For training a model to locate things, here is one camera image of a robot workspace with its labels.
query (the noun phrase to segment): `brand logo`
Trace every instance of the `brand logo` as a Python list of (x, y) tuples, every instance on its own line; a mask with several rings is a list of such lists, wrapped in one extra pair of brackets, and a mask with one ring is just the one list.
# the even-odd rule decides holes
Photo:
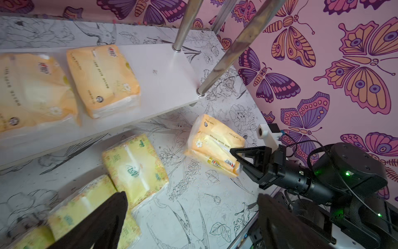
[(108, 48), (108, 53), (112, 57), (117, 57), (115, 50), (111, 47)]
[(211, 164), (217, 167), (221, 167), (221, 165), (216, 160), (212, 160)]
[(230, 160), (226, 159), (224, 162), (226, 162), (227, 164), (229, 164), (232, 168), (235, 167), (234, 163), (231, 162)]
[(17, 117), (10, 118), (10, 125), (17, 125), (20, 123), (20, 119)]
[(40, 72), (45, 73), (45, 74), (50, 73), (49, 66), (43, 62), (39, 62), (39, 70), (40, 70)]
[(102, 96), (98, 96), (96, 98), (96, 100), (97, 100), (97, 102), (101, 103), (101, 102), (103, 102), (103, 97)]
[(127, 172), (132, 176), (132, 177), (137, 177), (138, 176), (138, 170), (136, 167), (126, 165), (127, 166)]
[(73, 225), (73, 219), (69, 215), (65, 215), (64, 220), (68, 223), (68, 225)]

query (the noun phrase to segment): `green led light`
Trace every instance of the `green led light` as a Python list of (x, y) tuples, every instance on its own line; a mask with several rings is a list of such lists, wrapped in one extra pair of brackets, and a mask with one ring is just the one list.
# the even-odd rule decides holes
[(346, 171), (346, 172), (345, 172), (345, 175), (346, 175), (346, 176), (352, 176), (352, 175), (354, 175), (354, 173), (352, 173), (351, 171)]

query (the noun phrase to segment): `floral line drawing wallpaper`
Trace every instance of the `floral line drawing wallpaper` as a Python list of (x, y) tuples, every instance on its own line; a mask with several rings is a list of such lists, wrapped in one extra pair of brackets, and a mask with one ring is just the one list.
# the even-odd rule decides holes
[[(178, 30), (141, 25), (2, 17), (0, 31), (1, 37), (5, 38), (0, 39), (0, 48), (7, 49), (81, 47), (98, 43), (171, 43)], [(224, 55), (224, 47), (218, 37), (211, 31), (203, 30), (189, 32), (183, 51), (198, 80), (205, 78), (214, 63)], [(150, 248), (157, 248), (164, 244), (169, 248), (193, 245), (227, 248), (229, 241), (233, 241), (236, 236), (232, 231), (237, 219), (234, 214), (242, 210), (243, 202), (255, 202), (257, 194), (264, 191), (244, 172), (239, 178), (231, 179), (183, 154), (192, 124), (201, 114), (212, 115), (237, 131), (245, 138), (246, 146), (264, 145), (256, 137), (256, 128), (265, 123), (265, 119), (237, 70), (231, 67), (210, 89), (207, 97), (194, 106), (182, 107), (137, 123), (129, 129), (104, 134), (2, 169), (0, 188), (4, 191), (0, 197), (0, 248), (6, 247), (31, 227), (46, 224), (48, 212), (55, 205), (96, 177), (107, 173), (102, 164), (102, 151), (140, 133), (146, 133), (154, 145), (170, 182), (153, 202), (134, 213), (143, 233), (136, 247), (149, 245)], [(217, 222), (221, 226), (213, 227)]]

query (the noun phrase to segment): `purple butterfly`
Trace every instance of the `purple butterfly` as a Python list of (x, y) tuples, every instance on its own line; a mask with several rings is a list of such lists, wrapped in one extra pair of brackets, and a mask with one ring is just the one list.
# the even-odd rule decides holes
[[(97, 5), (103, 10), (111, 10), (119, 20), (123, 20), (133, 10), (136, 2), (137, 0), (97, 0)], [(144, 24), (165, 24), (160, 13), (168, 22), (174, 22), (182, 18), (187, 7), (182, 0), (150, 0), (150, 3), (144, 14)]]
[(353, 144), (366, 152), (370, 150), (380, 156), (398, 156), (398, 137), (371, 132), (365, 137), (366, 145), (361, 136), (357, 134), (343, 134), (340, 138), (343, 142)]
[(263, 115), (267, 124), (271, 124), (275, 120), (275, 116), (272, 115), (272, 112), (270, 112), (269, 114), (261, 112), (261, 114)]
[(264, 98), (268, 103), (273, 101), (271, 87), (277, 99), (290, 98), (300, 92), (299, 85), (291, 78), (279, 73), (266, 74), (268, 69), (272, 69), (266, 65), (261, 69), (260, 60), (250, 47), (239, 56), (239, 65), (248, 67), (241, 68), (238, 71), (243, 83), (247, 86), (254, 80), (254, 86), (260, 84), (257, 88), (256, 96), (257, 98)]
[(390, 191), (388, 190), (388, 186), (385, 186), (384, 188), (380, 189), (377, 191), (378, 196), (381, 198), (388, 200), (390, 199)]
[[(301, 100), (297, 109), (281, 109), (281, 121), (288, 125), (290, 129), (284, 130), (284, 132), (291, 136), (294, 141), (286, 135), (283, 135), (279, 140), (285, 145), (311, 140), (308, 136), (312, 135), (315, 131), (310, 131), (309, 129), (318, 125), (326, 116), (329, 110), (329, 103), (330, 99), (328, 94), (317, 92), (314, 97)], [(314, 142), (300, 143), (297, 146), (297, 150), (294, 153), (295, 157), (299, 158), (304, 165), (308, 167), (307, 157), (311, 151), (316, 149)], [(317, 154), (313, 155), (311, 157), (311, 163), (314, 163), (318, 158)]]

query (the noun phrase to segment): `orange butterfly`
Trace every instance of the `orange butterfly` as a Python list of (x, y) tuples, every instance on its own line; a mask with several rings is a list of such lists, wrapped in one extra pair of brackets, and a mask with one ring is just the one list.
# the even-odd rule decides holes
[(134, 15), (136, 17), (139, 17), (145, 10), (146, 8), (146, 2), (149, 0), (139, 0), (137, 5), (135, 6), (135, 11), (134, 11)]
[(315, 66), (315, 54), (311, 45), (296, 28), (291, 26), (293, 22), (299, 23), (298, 15), (295, 15), (294, 18), (291, 16), (298, 1), (299, 0), (286, 0), (282, 8), (276, 13), (276, 16), (283, 17), (286, 16), (286, 13), (288, 16), (285, 17), (283, 21), (279, 20), (266, 27), (263, 33), (272, 33), (281, 30), (282, 27), (289, 27), (288, 29), (284, 29), (273, 42), (271, 49), (272, 57), (280, 61), (285, 58), (285, 37), (287, 33), (287, 57), (304, 67), (313, 67)]
[(361, 108), (368, 108), (374, 114), (390, 113), (391, 97), (383, 79), (371, 68), (358, 64), (370, 65), (395, 75), (382, 69), (379, 62), (398, 59), (397, 57), (372, 59), (364, 55), (379, 57), (398, 51), (398, 18), (393, 17), (380, 27), (370, 21), (366, 25), (359, 24), (353, 30), (347, 30), (343, 23), (339, 24), (339, 28), (345, 32), (339, 48), (344, 59), (332, 62), (325, 75), (315, 77), (314, 80), (326, 78), (333, 88), (344, 88), (351, 101), (357, 102)]
[(232, 44), (232, 40), (229, 39), (229, 38), (223, 38), (223, 39), (221, 39), (221, 36), (220, 36), (220, 35), (217, 35), (217, 39), (220, 41), (222, 47), (224, 48), (224, 51), (227, 50), (227, 49), (229, 49), (229, 47), (230, 47), (231, 44)]

